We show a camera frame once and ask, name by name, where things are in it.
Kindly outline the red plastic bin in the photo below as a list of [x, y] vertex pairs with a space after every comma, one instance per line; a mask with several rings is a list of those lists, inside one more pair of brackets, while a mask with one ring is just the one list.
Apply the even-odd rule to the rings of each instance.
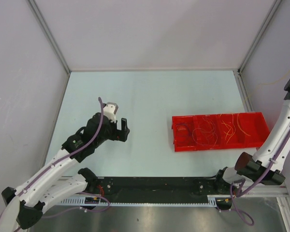
[[261, 112], [173, 116], [175, 152], [261, 147], [270, 134]]

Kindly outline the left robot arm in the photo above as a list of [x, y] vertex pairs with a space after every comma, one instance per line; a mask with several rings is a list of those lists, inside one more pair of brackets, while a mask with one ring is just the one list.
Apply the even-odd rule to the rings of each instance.
[[83, 191], [94, 192], [97, 181], [89, 169], [61, 185], [54, 186], [54, 183], [64, 172], [93, 154], [105, 141], [127, 141], [129, 132], [125, 118], [121, 119], [121, 129], [117, 128], [114, 111], [96, 113], [85, 126], [68, 137], [57, 154], [34, 176], [16, 188], [7, 187], [2, 191], [6, 208], [0, 215], [0, 232], [26, 230], [61, 200]]

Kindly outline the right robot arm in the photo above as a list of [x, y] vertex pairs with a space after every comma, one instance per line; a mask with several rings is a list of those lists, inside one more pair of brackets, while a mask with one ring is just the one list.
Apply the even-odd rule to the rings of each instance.
[[290, 79], [279, 118], [264, 144], [250, 155], [243, 152], [235, 166], [219, 170], [213, 182], [214, 190], [226, 193], [231, 186], [239, 187], [237, 196], [247, 194], [257, 184], [279, 186], [285, 181], [281, 173], [290, 152]]

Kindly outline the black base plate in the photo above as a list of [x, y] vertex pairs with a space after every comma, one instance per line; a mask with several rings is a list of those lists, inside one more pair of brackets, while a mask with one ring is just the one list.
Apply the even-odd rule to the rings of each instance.
[[208, 203], [209, 195], [230, 196], [230, 184], [201, 177], [104, 177], [85, 188], [111, 203]]

